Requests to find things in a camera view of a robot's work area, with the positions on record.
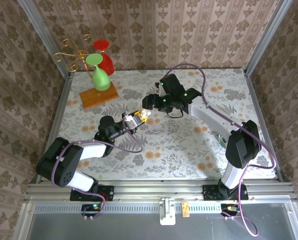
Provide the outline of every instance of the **yellow tag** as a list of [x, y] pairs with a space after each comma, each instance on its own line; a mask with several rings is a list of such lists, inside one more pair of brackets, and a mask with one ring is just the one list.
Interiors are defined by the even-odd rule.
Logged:
[[134, 115], [135, 115], [135, 116], [139, 116], [139, 118], [140, 118], [140, 120], [141, 120], [142, 123], [145, 123], [145, 122], [147, 121], [147, 119], [148, 119], [147, 116], [144, 116], [144, 117], [141, 116], [141, 110], [136, 111], [136, 112], [134, 113]]
[[188, 202], [184, 201], [181, 203], [181, 208], [182, 208], [182, 217], [183, 218], [189, 218], [189, 204]]

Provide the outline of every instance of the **wine glass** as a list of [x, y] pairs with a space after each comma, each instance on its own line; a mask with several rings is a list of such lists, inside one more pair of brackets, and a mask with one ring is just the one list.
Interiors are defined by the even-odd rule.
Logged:
[[93, 47], [96, 50], [100, 50], [103, 57], [103, 61], [98, 65], [98, 67], [103, 69], [108, 76], [112, 75], [115, 71], [114, 63], [111, 58], [105, 54], [105, 50], [109, 47], [109, 42], [107, 40], [100, 39], [93, 43]]
[[98, 91], [105, 91], [111, 85], [107, 73], [99, 67], [103, 59], [103, 56], [101, 56], [99, 53], [90, 54], [85, 58], [85, 61], [88, 65], [95, 67], [92, 73], [92, 81], [94, 88]]

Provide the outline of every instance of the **wire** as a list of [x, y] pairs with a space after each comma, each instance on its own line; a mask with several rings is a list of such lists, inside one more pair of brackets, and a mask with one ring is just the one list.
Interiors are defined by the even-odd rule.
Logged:
[[258, 236], [258, 234], [259, 234], [259, 232], [258, 232], [258, 228], [257, 228], [257, 226], [256, 226], [256, 224], [254, 223], [254, 221], [252, 221], [250, 218], [248, 218], [248, 217], [246, 217], [246, 216], [244, 216], [243, 218], [242, 218], [242, 216], [231, 216], [230, 214], [228, 214], [228, 213], [226, 213], [225, 211], [222, 211], [221, 212], [223, 215], [226, 215], [228, 218], [230, 218], [230, 219], [232, 219], [232, 220], [234, 220], [234, 219], [236, 219], [236, 218], [241, 218], [241, 219], [245, 219], [245, 220], [247, 220], [249, 223], [251, 223], [252, 225], [253, 225], [253, 227], [254, 227], [254, 229], [255, 229], [255, 236], [254, 237], [257, 237]]
[[[125, 152], [128, 152], [128, 153], [134, 153], [134, 154], [138, 154], [138, 153], [141, 153], [145, 147], [144, 145], [136, 138], [132, 135], [132, 133], [130, 132], [129, 128], [126, 127], [126, 124], [125, 124], [125, 120], [122, 119], [122, 126], [123, 128], [125, 128], [126, 132], [129, 134], [129, 136], [140, 146], [141, 150], [138, 150], [138, 151], [131, 151], [131, 150], [128, 150], [128, 149], [124, 149], [122, 147], [119, 147], [119, 146], [116, 146], [114, 144], [111, 144], [111, 143], [108, 143], [108, 142], [105, 142], [105, 141], [98, 141], [98, 140], [82, 140], [82, 141], [73, 141], [71, 143], [69, 143], [67, 146], [65, 146], [63, 148], [63, 150], [61, 151], [61, 153], [59, 154], [57, 160], [55, 161], [54, 163], [54, 166], [53, 166], [53, 169], [52, 169], [52, 172], [51, 172], [51, 183], [54, 187], [58, 187], [55, 183], [55, 173], [56, 173], [56, 170], [57, 170], [57, 167], [59, 165], [59, 162], [61, 160], [61, 158], [63, 157], [63, 155], [65, 154], [65, 152], [67, 151], [67, 149], [69, 147], [71, 147], [72, 145], [74, 144], [104, 144], [104, 145], [107, 145], [107, 146], [111, 146], [111, 147], [114, 147], [116, 149], [119, 149], [121, 151], [125, 151]], [[77, 191], [81, 194], [84, 194], [84, 195], [89, 195], [89, 196], [96, 196], [96, 197], [99, 197], [101, 198], [102, 202], [101, 202], [101, 209], [99, 210], [99, 212], [94, 216], [95, 218], [99, 216], [99, 214], [103, 211], [104, 209], [104, 206], [105, 206], [105, 203], [106, 203], [106, 200], [105, 198], [100, 195], [100, 194], [97, 194], [97, 193], [93, 193], [93, 192], [86, 192], [86, 191], [81, 191], [80, 189], [76, 189], [76, 188], [73, 188], [73, 187], [70, 187], [71, 189], [73, 189], [74, 191]]]
[[180, 110], [180, 112], [181, 112], [181, 116], [170, 116], [168, 111], [166, 113], [167, 113], [168, 117], [171, 119], [181, 119], [184, 116], [184, 112], [182, 110]]
[[[104, 207], [104, 201], [101, 203], [100, 210], [99, 210], [96, 214], [94, 214], [94, 215], [92, 216], [92, 218], [90, 218], [90, 219], [92, 220], [93, 218], [98, 217], [98, 216], [99, 216], [99, 212], [102, 211], [103, 207]], [[83, 211], [82, 211], [82, 216], [85, 217], [85, 219], [87, 219], [87, 217], [86, 217], [86, 211], [87, 211], [87, 209], [91, 209], [91, 208], [94, 209], [92, 206], [86, 206], [86, 207], [83, 209]]]
[[[225, 115], [223, 115], [221, 112], [218, 112], [217, 110], [215, 110], [214, 108], [212, 108], [205, 97], [204, 94], [204, 90], [205, 90], [205, 85], [206, 85], [206, 75], [204, 73], [204, 71], [197, 65], [191, 64], [191, 63], [180, 63], [176, 66], [174, 66], [173, 68], [171, 68], [165, 75], [167, 76], [172, 70], [175, 70], [176, 68], [180, 67], [180, 66], [191, 66], [194, 67], [195, 69], [199, 70], [203, 76], [203, 83], [202, 83], [202, 87], [201, 87], [201, 95], [202, 95], [202, 101], [203, 103], [211, 110], [213, 111], [215, 114], [219, 115], [220, 117], [222, 117], [224, 120], [228, 121], [229, 123], [231, 123], [232, 125], [236, 126], [237, 128], [239, 128], [240, 130], [244, 131], [246, 134], [248, 134], [250, 137], [252, 137], [254, 140], [256, 140], [261, 146], [263, 146], [269, 153], [270, 155], [270, 160], [272, 163], [272, 166], [261, 166], [261, 165], [255, 165], [255, 164], [248, 164], [245, 168], [244, 171], [241, 175], [241, 178], [239, 179], [239, 184], [238, 184], [238, 206], [240, 209], [240, 215], [241, 215], [241, 219], [243, 221], [243, 224], [246, 228], [246, 230], [248, 231], [248, 233], [253, 236], [253, 237], [257, 237], [258, 236], [258, 229], [256, 227], [256, 225], [247, 217], [244, 217], [244, 213], [243, 213], [243, 208], [241, 206], [241, 184], [243, 181], [243, 178], [248, 170], [248, 168], [259, 168], [259, 169], [267, 169], [267, 170], [273, 170], [275, 169], [275, 167], [277, 166], [277, 159], [275, 157], [275, 155], [273, 154], [273, 152], [270, 150], [270, 148], [263, 142], [261, 141], [258, 137], [256, 137], [254, 134], [252, 134], [251, 132], [249, 132], [247, 129], [245, 129], [243, 126], [240, 126], [239, 124], [237, 124], [236, 122], [233, 122], [230, 118], [226, 117]], [[246, 220], [250, 221], [254, 227], [255, 227], [255, 233], [253, 233], [249, 227], [247, 226]]]
[[105, 197], [105, 200], [108, 202], [108, 195], [105, 194], [104, 192], [99, 193], [101, 196]]

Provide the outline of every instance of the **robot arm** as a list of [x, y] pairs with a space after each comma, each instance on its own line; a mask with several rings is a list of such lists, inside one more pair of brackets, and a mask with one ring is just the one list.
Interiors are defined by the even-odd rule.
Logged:
[[200, 98], [201, 93], [193, 88], [185, 90], [174, 74], [165, 76], [159, 83], [156, 83], [156, 86], [159, 87], [159, 95], [150, 94], [146, 96], [142, 101], [143, 108], [149, 110], [157, 108], [167, 114], [172, 112], [173, 108], [180, 110], [182, 115], [183, 112], [186, 112], [205, 121], [220, 133], [222, 139], [226, 142], [225, 156], [228, 165], [218, 183], [218, 187], [223, 198], [227, 199], [236, 189], [248, 162], [254, 159], [261, 150], [261, 145], [232, 123], [225, 121], [213, 112], [209, 106], [232, 119], [232, 122], [243, 125], [245, 129], [259, 137], [257, 125], [251, 120], [241, 122], [211, 103], [205, 105]]
[[[83, 192], [97, 193], [98, 181], [91, 176], [77, 171], [79, 161], [108, 156], [114, 148], [115, 139], [124, 135], [127, 131], [132, 135], [135, 134], [137, 127], [144, 124], [150, 114], [151, 112], [146, 109], [135, 111], [129, 115], [124, 113], [120, 122], [115, 122], [111, 116], [102, 117], [94, 140], [78, 141], [76, 144], [69, 146], [65, 151], [55, 170], [55, 184], [59, 187], [71, 187]], [[102, 141], [110, 145], [96, 143], [94, 141]], [[69, 145], [68, 140], [62, 137], [56, 138], [38, 162], [36, 172], [51, 181], [55, 162], [67, 145]]]

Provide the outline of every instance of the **green wine glass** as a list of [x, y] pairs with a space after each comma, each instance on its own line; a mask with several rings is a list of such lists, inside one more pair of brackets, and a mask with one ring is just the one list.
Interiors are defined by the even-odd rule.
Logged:
[[92, 73], [92, 81], [94, 88], [98, 91], [105, 91], [111, 85], [108, 74], [100, 67], [98, 67], [98, 64], [100, 64], [103, 61], [103, 59], [103, 56], [101, 56], [101, 54], [98, 53], [90, 54], [85, 59], [88, 65], [95, 67]]

